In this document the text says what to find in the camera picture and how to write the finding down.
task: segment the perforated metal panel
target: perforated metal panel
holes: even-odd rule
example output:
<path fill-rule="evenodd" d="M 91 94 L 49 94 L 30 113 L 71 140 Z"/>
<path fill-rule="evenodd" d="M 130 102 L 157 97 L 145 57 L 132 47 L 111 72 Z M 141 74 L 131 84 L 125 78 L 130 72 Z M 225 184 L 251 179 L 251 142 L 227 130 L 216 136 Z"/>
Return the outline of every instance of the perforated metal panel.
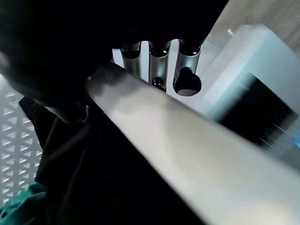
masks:
<path fill-rule="evenodd" d="M 34 126 L 18 102 L 22 95 L 0 86 L 0 206 L 34 182 L 42 156 Z"/>

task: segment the metal bar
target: metal bar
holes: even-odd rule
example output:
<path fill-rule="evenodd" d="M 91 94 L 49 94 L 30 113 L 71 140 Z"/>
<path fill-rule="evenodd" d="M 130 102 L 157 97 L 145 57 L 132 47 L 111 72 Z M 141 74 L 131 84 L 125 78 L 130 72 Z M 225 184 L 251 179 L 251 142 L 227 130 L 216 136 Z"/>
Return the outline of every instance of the metal bar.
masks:
<path fill-rule="evenodd" d="M 210 225 L 298 225 L 300 176 L 115 64 L 87 92 L 188 206 Z"/>

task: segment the green cloth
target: green cloth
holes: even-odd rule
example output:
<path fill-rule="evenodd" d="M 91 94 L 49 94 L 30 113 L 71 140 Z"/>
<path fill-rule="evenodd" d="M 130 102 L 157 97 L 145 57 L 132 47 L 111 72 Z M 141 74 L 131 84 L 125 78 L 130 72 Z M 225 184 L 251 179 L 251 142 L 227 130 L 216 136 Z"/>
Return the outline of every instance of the green cloth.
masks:
<path fill-rule="evenodd" d="M 10 199 L 0 209 L 0 225 L 33 225 L 36 216 L 45 211 L 46 188 L 35 183 Z"/>

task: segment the black rubber knob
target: black rubber knob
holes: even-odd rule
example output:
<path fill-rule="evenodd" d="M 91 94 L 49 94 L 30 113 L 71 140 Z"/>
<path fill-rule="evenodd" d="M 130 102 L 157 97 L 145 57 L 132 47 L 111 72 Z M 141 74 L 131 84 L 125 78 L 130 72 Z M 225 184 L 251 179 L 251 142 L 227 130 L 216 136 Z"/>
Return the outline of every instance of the black rubber knob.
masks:
<path fill-rule="evenodd" d="M 173 83 L 174 91 L 181 96 L 193 96 L 201 87 L 200 78 L 187 67 L 180 70 L 177 80 Z"/>

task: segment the silver metal rod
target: silver metal rod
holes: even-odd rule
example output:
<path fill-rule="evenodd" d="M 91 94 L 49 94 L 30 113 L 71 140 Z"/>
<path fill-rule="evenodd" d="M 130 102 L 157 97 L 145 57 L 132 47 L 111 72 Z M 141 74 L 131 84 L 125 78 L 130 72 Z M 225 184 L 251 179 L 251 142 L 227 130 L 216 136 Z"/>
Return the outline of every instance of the silver metal rod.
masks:
<path fill-rule="evenodd" d="M 174 73 L 174 80 L 178 78 L 180 70 L 185 67 L 189 68 L 194 74 L 196 73 L 200 53 L 201 51 L 199 51 L 195 55 L 189 56 L 181 52 L 178 52 L 175 73 Z"/>
<path fill-rule="evenodd" d="M 166 92 L 169 64 L 169 42 L 149 42 L 149 78 L 153 86 Z"/>
<path fill-rule="evenodd" d="M 142 77 L 142 71 L 141 71 L 141 53 L 139 56 L 135 59 L 127 59 L 123 56 L 123 65 L 126 70 L 128 70 L 129 73 L 133 74 L 136 77 Z"/>
<path fill-rule="evenodd" d="M 141 70 L 141 42 L 121 49 L 124 68 L 136 77 L 142 77 Z"/>

